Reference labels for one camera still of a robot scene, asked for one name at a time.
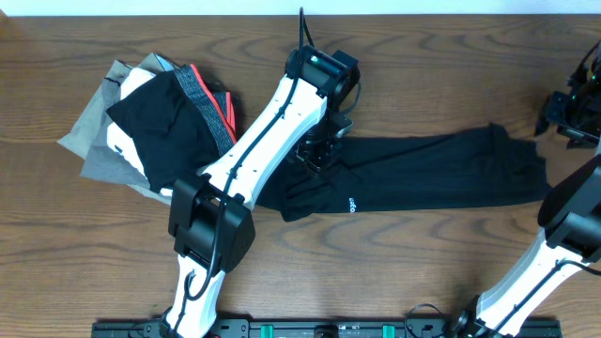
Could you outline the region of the black t-shirt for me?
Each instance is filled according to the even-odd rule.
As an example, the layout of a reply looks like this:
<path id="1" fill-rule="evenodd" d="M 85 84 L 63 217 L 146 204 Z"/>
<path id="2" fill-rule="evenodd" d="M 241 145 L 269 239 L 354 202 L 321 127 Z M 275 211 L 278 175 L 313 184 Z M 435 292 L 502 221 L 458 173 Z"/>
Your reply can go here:
<path id="1" fill-rule="evenodd" d="M 490 124 L 429 137 L 347 137 L 317 176 L 282 161 L 257 203 L 293 222 L 314 213 L 511 206 L 550 190 L 535 142 Z"/>

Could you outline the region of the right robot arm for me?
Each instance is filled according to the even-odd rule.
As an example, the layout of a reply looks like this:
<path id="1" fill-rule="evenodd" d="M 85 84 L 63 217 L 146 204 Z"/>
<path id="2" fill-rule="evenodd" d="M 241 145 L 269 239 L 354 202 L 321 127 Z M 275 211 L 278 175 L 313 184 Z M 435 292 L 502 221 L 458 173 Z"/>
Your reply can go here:
<path id="1" fill-rule="evenodd" d="M 567 78 L 568 93 L 553 92 L 535 134 L 556 126 L 568 147 L 600 147 L 600 46 L 594 46 Z M 600 259 L 600 157 L 594 155 L 556 185 L 541 205 L 539 230 L 510 271 L 475 297 L 444 337 L 559 337 L 556 320 L 532 312 L 563 282 Z"/>

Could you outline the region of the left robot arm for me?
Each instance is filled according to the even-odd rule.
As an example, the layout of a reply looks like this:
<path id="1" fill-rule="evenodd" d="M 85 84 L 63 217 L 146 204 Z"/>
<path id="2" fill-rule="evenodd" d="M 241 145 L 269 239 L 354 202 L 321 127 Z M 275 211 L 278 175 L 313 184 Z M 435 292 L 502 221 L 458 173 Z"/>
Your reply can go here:
<path id="1" fill-rule="evenodd" d="M 223 278 L 254 241 L 252 211 L 266 182 L 284 160 L 313 176 L 334 162 L 352 128 L 340 105 L 360 77 L 350 54 L 299 48 L 270 103 L 236 144 L 201 174 L 176 181 L 168 232 L 179 277 L 174 304 L 162 316 L 162 337 L 208 333 Z"/>

